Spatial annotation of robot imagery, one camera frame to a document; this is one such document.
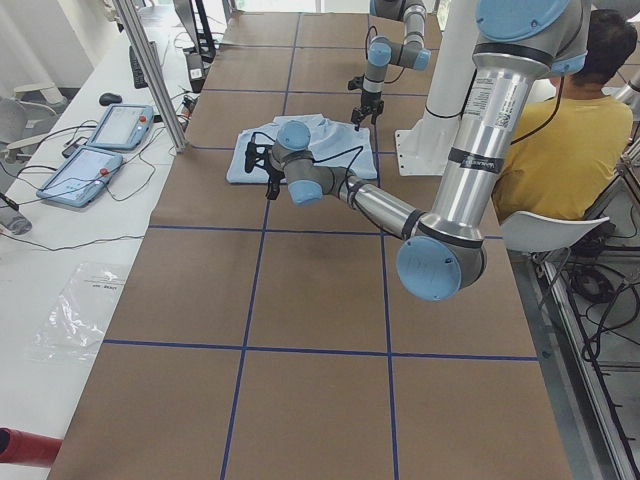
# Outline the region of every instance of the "computer mouse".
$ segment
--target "computer mouse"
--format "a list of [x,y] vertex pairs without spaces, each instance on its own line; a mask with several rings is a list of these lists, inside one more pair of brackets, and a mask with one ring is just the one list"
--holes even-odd
[[100,99],[98,100],[98,102],[100,102],[100,105],[102,105],[103,107],[106,107],[108,105],[111,105],[112,103],[122,103],[122,97],[117,93],[107,92],[100,95]]

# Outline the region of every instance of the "tablet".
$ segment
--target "tablet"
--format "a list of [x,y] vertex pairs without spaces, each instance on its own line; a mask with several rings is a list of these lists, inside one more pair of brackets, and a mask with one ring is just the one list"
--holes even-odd
[[44,200],[84,207],[91,202],[123,165],[122,155],[82,146],[36,191]]
[[136,148],[153,123],[149,105],[111,104],[87,141],[90,147],[130,151]]

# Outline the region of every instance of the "clear plastic bag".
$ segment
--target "clear plastic bag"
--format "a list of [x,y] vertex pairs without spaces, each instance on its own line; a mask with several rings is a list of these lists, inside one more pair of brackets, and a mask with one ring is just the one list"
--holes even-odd
[[109,326],[130,266],[81,263],[36,332],[28,355],[55,362],[93,361]]

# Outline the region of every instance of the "white desk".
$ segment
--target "white desk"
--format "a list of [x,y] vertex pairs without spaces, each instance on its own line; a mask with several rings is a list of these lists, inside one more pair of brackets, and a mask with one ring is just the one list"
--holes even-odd
[[[147,29],[150,40],[157,42],[170,96],[189,88],[184,56],[179,48],[174,48],[174,39],[179,32],[178,29]],[[122,34],[53,131],[89,119],[99,120],[105,108],[99,105],[98,98],[104,92],[122,95],[123,103],[154,104],[149,89],[133,88],[128,48],[129,41]],[[181,97],[178,97],[174,104],[180,102]],[[156,124],[150,135],[161,125]],[[30,164],[61,165],[64,158],[60,152],[72,134],[70,131],[45,142]],[[42,202],[24,205],[20,210],[33,223],[33,229],[18,238],[59,247],[99,238],[144,235],[173,154],[171,139],[165,130],[143,154],[145,160],[156,167],[155,174],[143,190],[124,202],[115,202],[105,192],[82,211]],[[27,170],[21,177],[40,186],[51,172],[27,173],[37,171]],[[144,184],[150,172],[148,165],[136,159],[114,176],[109,188],[116,197],[126,196]],[[19,180],[14,182],[8,195],[18,203],[36,198],[34,189]],[[0,426],[64,437],[91,362],[38,363],[27,356],[26,350],[33,344],[35,333],[48,318],[58,294],[78,264],[97,262],[131,266],[140,243],[141,240],[129,239],[47,252],[0,237]],[[43,479],[47,474],[48,469],[0,464],[0,480]]]

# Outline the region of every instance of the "label sticker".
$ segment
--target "label sticker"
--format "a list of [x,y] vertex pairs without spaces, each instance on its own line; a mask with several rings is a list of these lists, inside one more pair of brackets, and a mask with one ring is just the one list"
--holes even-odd
[[469,94],[465,115],[477,117],[483,125],[513,130],[522,109],[528,85],[509,78],[477,78]]

